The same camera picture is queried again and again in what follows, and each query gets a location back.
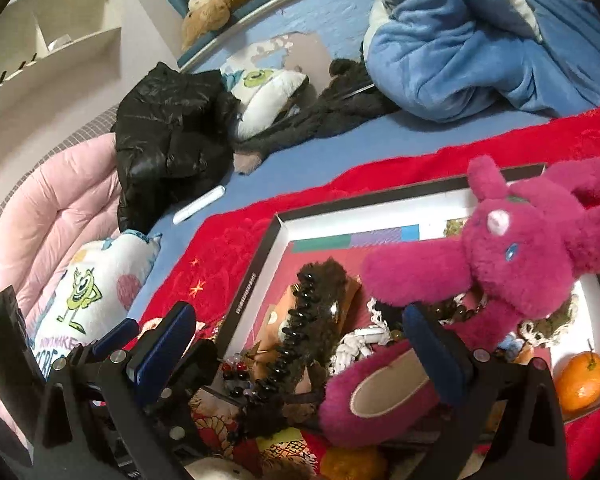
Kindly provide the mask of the tangerine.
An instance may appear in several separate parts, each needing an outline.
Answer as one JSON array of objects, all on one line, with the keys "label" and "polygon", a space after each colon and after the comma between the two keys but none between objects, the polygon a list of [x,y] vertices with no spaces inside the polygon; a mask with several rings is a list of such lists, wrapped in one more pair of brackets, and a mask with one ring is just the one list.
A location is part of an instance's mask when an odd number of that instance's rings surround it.
[{"label": "tangerine", "polygon": [[330,480],[376,480],[385,478],[387,461],[373,446],[330,448],[320,463],[320,474]]},{"label": "tangerine", "polygon": [[587,408],[600,397],[600,356],[588,348],[574,356],[555,379],[560,408],[571,414]]}]

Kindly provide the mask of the magenta plush bear toy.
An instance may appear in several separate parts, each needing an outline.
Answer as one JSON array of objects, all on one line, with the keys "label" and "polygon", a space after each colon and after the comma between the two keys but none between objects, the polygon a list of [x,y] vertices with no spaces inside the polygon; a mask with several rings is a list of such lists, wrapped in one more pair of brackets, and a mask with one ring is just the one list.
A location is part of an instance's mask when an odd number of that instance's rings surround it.
[{"label": "magenta plush bear toy", "polygon": [[[600,157],[564,160],[507,183],[489,156],[473,159],[477,199],[460,234],[384,246],[362,265],[363,284],[389,306],[436,302],[479,287],[486,306],[452,332],[493,350],[519,323],[545,318],[585,274],[600,274]],[[406,338],[350,365],[327,384],[318,410],[338,446],[396,437],[442,402]]]}]

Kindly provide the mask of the dark fuzzy hair claw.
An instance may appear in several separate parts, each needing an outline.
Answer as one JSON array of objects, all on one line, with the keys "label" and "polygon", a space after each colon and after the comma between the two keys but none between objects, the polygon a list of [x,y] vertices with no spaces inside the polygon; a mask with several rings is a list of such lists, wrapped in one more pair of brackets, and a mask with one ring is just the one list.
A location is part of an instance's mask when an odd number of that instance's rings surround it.
[{"label": "dark fuzzy hair claw", "polygon": [[324,400],[327,365],[346,318],[350,283],[332,258],[299,270],[282,324],[250,353],[253,386],[237,417],[238,440],[268,438],[314,416]]}]

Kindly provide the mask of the white monster scream pillow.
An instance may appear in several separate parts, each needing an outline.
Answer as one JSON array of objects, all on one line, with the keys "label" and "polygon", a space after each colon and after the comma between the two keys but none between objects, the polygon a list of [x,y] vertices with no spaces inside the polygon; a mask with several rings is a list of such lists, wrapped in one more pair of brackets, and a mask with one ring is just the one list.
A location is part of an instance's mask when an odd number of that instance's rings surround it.
[{"label": "white monster scream pillow", "polygon": [[145,284],[161,249],[159,234],[126,230],[84,244],[74,255],[29,338],[44,377],[53,362],[120,323]]}]

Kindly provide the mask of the blue crochet scrunchie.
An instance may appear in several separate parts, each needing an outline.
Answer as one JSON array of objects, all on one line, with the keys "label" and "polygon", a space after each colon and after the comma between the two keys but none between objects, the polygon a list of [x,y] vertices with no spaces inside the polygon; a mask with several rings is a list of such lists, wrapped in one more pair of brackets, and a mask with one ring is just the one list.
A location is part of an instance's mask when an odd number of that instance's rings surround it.
[{"label": "blue crochet scrunchie", "polygon": [[504,356],[507,362],[514,362],[524,348],[524,340],[508,334],[496,347],[498,353]]}]

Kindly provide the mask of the red teddy bear blanket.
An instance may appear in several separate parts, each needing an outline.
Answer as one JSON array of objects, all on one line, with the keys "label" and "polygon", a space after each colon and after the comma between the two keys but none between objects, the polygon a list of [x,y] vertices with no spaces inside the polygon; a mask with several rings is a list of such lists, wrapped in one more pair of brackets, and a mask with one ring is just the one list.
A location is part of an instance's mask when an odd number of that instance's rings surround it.
[{"label": "red teddy bear blanket", "polygon": [[231,178],[223,199],[198,219],[160,220],[162,249],[130,315],[146,323],[187,300],[211,334],[274,214],[455,177],[481,154],[504,167],[600,155],[600,108],[550,122],[494,108],[449,129],[396,113],[276,155],[252,176]]}]

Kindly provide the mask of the brown crochet scrunchie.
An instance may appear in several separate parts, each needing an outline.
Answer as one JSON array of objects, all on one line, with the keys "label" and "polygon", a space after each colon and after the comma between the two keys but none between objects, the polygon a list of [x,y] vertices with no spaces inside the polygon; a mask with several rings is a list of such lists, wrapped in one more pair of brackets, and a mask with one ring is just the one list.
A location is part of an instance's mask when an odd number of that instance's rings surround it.
[{"label": "brown crochet scrunchie", "polygon": [[578,309],[579,296],[572,292],[547,318],[522,321],[518,325],[517,333],[534,348],[554,346],[576,322]]}]

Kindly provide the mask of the pink quilted comforter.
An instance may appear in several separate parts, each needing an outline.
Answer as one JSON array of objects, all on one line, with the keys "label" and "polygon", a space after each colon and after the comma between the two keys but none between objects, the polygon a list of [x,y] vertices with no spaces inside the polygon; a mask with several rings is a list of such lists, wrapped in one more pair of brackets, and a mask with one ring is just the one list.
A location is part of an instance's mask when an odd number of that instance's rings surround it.
[{"label": "pink quilted comforter", "polygon": [[0,219],[0,292],[12,287],[27,334],[78,250],[118,229],[114,134],[67,148],[36,168]]}]

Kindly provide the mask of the black shallow box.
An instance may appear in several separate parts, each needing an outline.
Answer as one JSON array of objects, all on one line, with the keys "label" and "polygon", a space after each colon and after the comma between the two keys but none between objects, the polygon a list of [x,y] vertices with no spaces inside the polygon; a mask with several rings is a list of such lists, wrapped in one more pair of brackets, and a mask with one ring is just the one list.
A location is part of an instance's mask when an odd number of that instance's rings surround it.
[{"label": "black shallow box", "polygon": [[[356,278],[373,249],[442,237],[450,221],[467,218],[476,206],[460,176],[276,214],[216,338],[220,356],[234,356],[257,342],[268,312],[304,264],[333,258]],[[554,373],[584,350],[600,355],[600,274],[582,276],[573,291],[576,319],[558,344],[539,353]],[[595,405],[600,408],[600,398]]]}]

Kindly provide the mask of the black puffer jacket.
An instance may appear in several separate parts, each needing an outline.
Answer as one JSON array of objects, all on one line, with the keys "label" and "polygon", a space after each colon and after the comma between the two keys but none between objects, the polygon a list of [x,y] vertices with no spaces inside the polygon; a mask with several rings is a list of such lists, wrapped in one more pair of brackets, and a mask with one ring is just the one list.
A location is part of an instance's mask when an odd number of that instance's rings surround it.
[{"label": "black puffer jacket", "polygon": [[219,70],[180,73],[160,62],[135,85],[114,123],[121,231],[147,234],[170,207],[221,183],[237,107]]}]

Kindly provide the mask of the small monster print pillow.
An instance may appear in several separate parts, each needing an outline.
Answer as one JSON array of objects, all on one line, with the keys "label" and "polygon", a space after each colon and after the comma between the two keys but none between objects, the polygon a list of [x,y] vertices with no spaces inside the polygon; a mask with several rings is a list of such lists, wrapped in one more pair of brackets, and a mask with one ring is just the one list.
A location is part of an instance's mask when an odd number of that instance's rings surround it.
[{"label": "small monster print pillow", "polygon": [[222,73],[227,90],[238,99],[232,138],[244,142],[270,128],[306,88],[309,77],[295,70],[252,68]]}]

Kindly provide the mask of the dark grey garment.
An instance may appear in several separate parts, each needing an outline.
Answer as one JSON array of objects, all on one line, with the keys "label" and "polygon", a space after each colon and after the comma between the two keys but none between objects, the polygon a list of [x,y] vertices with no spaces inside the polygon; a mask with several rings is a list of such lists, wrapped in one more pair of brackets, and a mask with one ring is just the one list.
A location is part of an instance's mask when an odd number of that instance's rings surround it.
[{"label": "dark grey garment", "polygon": [[234,171],[251,174],[268,156],[313,139],[339,136],[399,107],[375,86],[360,61],[336,58],[332,80],[308,107],[279,119],[249,140],[234,143]]}]

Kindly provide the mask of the blue monster print duvet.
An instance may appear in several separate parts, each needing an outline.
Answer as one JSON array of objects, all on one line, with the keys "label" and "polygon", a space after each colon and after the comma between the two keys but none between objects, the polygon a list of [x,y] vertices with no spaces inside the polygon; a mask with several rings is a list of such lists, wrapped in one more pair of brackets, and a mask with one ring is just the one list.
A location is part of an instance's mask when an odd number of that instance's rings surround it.
[{"label": "blue monster print duvet", "polygon": [[600,106],[600,14],[591,0],[380,0],[365,64],[376,87],[433,122],[503,98],[557,117]]}]

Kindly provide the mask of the blue bed headboard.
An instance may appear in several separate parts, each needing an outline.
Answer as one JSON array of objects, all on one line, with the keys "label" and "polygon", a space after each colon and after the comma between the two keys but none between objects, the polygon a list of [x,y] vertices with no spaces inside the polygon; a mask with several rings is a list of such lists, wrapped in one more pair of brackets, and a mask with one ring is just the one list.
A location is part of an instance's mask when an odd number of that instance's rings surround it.
[{"label": "blue bed headboard", "polygon": [[335,58],[357,61],[374,0],[270,0],[235,24],[198,41],[178,60],[186,73],[218,68],[286,68],[309,76],[316,90]]}]

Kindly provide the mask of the white wall shelf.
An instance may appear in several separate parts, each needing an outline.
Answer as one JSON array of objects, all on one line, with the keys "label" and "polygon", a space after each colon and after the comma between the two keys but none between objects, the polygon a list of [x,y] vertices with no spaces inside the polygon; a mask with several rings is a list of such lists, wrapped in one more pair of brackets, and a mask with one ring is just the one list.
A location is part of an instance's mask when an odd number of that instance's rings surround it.
[{"label": "white wall shelf", "polygon": [[0,14],[0,117],[120,32],[109,0],[10,0]]}]

